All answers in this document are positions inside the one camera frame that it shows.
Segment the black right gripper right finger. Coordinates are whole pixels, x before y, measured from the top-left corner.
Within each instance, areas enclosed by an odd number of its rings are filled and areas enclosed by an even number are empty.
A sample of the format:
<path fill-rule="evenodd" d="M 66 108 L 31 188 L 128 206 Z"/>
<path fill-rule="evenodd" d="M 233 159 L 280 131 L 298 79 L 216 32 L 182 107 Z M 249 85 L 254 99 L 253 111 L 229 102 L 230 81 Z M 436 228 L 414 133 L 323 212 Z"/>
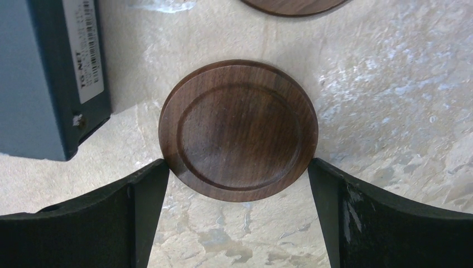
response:
<path fill-rule="evenodd" d="M 331 267 L 471 267 L 472 215 L 360 180 L 319 158 L 308 175 Z"/>

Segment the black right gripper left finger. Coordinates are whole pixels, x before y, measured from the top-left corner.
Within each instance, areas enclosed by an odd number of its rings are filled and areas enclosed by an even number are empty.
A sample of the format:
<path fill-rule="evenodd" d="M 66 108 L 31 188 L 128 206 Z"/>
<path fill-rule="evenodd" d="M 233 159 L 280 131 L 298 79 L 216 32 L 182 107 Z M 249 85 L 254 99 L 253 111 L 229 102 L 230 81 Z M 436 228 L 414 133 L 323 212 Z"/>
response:
<path fill-rule="evenodd" d="M 36 213 L 1 216 L 1 266 L 147 267 L 169 174 L 159 159 Z"/>

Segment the dark wooden coaster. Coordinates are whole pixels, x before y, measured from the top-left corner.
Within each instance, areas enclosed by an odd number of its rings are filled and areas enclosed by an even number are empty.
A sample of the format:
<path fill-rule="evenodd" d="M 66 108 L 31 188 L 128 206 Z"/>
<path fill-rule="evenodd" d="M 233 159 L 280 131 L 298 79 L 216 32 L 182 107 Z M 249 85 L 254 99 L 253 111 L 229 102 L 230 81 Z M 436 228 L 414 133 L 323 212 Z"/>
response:
<path fill-rule="evenodd" d="M 275 195 L 307 169 L 318 119 L 302 88 L 282 70 L 253 60 L 205 65 L 165 100 L 159 142 L 171 171 L 217 200 Z"/>
<path fill-rule="evenodd" d="M 329 11 L 347 0 L 242 0 L 264 13 L 282 17 L 306 17 Z"/>

